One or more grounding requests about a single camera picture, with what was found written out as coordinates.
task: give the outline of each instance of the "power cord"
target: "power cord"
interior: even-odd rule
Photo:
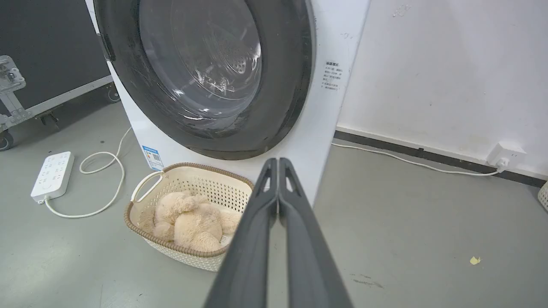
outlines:
[[[398,159],[402,162],[410,163],[410,164],[413,164],[415,166],[421,166],[421,167],[425,167],[425,168],[432,169],[432,170],[435,170],[435,171],[439,171],[439,172],[443,172],[443,173],[451,173],[451,174],[464,174],[464,175],[473,175],[473,176],[489,176],[489,175],[495,175],[495,174],[502,173],[504,171],[505,167],[508,166],[508,160],[503,158],[496,164],[498,169],[495,172],[491,172],[491,173],[470,173],[470,172],[462,172],[462,171],[448,171],[448,170],[441,170],[441,169],[438,169],[438,168],[434,168],[434,167],[431,167],[431,166],[428,166],[428,165],[425,165],[425,164],[408,161],[407,159],[401,158],[401,157],[396,156],[394,154],[382,152],[382,151],[364,149],[362,147],[351,146],[351,145],[341,145],[341,144],[335,144],[335,143],[331,143],[331,144],[334,145],[334,146],[344,147],[344,148],[347,148],[347,149],[355,149],[355,150],[361,150],[361,151],[365,151],[365,152],[388,155],[388,156],[393,157],[395,159]]]
[[[80,172],[83,173],[83,174],[93,174],[93,173],[97,173],[101,170],[104,170],[106,169],[108,166],[112,165],[114,162],[117,162],[119,165],[120,165],[120,169],[122,170],[122,178],[120,178],[120,183],[118,184],[118,189],[116,190],[116,193],[114,194],[114,197],[109,201],[109,203],[107,203],[107,205],[105,205],[104,207],[96,210],[95,212],[93,213],[89,213],[89,214],[83,214],[83,215],[65,215],[65,214],[61,214],[59,212],[57,212],[56,210],[54,210],[51,205],[49,204],[49,198],[46,197],[44,199],[44,202],[45,202],[45,205],[48,207],[48,209],[50,211],[52,211],[53,214],[57,215],[57,216],[60,216],[60,217],[64,217],[64,218],[84,218],[84,217],[90,217],[90,216],[93,216],[95,214],[99,214],[101,213],[102,211],[104,211],[105,209],[107,209],[112,203],[114,203],[114,200],[116,200],[116,198],[118,197],[118,193],[120,193],[120,188],[122,188],[122,183],[124,182],[124,178],[125,178],[125,170],[124,170],[124,166],[122,165],[122,162],[120,161],[120,159],[118,159],[118,155],[120,155],[120,149],[122,148],[122,142],[124,141],[124,138],[125,136],[127,136],[127,134],[129,133],[129,131],[131,130],[132,128],[130,127],[124,134],[124,136],[122,137],[122,139],[120,140],[120,144],[118,145],[118,151],[116,151],[116,154],[112,154],[111,152],[97,152],[97,153],[93,153],[91,154],[90,156],[86,157],[81,163],[80,163]],[[84,165],[84,163],[94,157],[94,156],[97,156],[99,154],[108,154],[112,157],[114,157],[110,163],[108,163],[107,165],[97,169],[97,170],[93,170],[93,171],[84,171],[82,169],[82,166]]]

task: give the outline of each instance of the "black panel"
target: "black panel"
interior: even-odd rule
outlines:
[[[110,75],[84,0],[2,1],[0,22],[0,55],[27,82],[15,92],[24,108]]]
[[[287,135],[304,105],[312,71],[305,0],[246,0],[260,40],[260,82],[244,110],[221,118],[197,114],[159,78],[141,41],[140,4],[138,0],[96,0],[95,11],[101,33],[111,42],[116,72],[158,128],[187,148],[220,159],[257,156]],[[171,0],[158,0],[152,9],[161,15],[171,5]],[[165,22],[174,23],[167,16]]]
[[[401,154],[420,157],[423,159],[427,159],[429,161],[442,163],[449,166],[459,167],[459,168],[474,171],[474,172],[491,173],[496,171],[496,168],[494,167],[485,166],[477,163],[471,163],[471,162],[463,161],[461,159],[427,152],[423,148],[414,149],[412,147],[406,147],[403,145],[397,145],[390,142],[385,142],[377,139],[372,139],[368,137],[353,135],[353,134],[339,132],[339,131],[335,132],[334,138],[354,142],[357,144],[376,147],[377,149],[389,150],[392,152],[398,152]],[[504,171],[499,174],[494,174],[493,176],[496,176],[497,178],[511,180],[514,182],[519,182],[529,186],[535,186],[535,187],[542,187],[546,183],[545,180],[533,178],[531,176],[526,176],[523,174],[518,174],[510,171]]]

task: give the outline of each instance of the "beige plush toy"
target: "beige plush toy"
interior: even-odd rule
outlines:
[[[152,234],[165,241],[173,241],[175,220],[185,208],[194,206],[190,191],[170,192],[156,203]]]
[[[200,252],[220,249],[222,234],[234,233],[241,217],[238,212],[220,209],[201,195],[184,199],[184,206],[178,208],[182,213],[175,220],[175,244]]]

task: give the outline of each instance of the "white power strip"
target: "white power strip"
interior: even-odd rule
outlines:
[[[43,204],[46,198],[53,199],[64,195],[73,163],[74,155],[71,152],[46,157],[32,188],[31,197],[39,204]]]

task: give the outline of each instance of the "basket handle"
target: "basket handle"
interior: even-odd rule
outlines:
[[[141,188],[152,178],[154,178],[156,175],[163,175],[164,174],[164,171],[156,171],[156,172],[153,172],[147,176],[145,176],[144,179],[142,179],[138,184],[137,184],[137,187],[135,188],[135,190],[133,191],[132,193],[132,198],[131,198],[131,202],[135,203],[135,199],[137,198],[137,194],[139,193],[139,191],[141,190]],[[141,202],[142,199],[144,197],[146,197],[157,185],[158,183],[160,183],[160,181],[162,180],[162,178],[160,177],[160,179],[156,182],[156,184],[154,184],[150,189],[149,191],[147,191],[142,197],[139,198],[139,200],[137,200],[137,202]]]

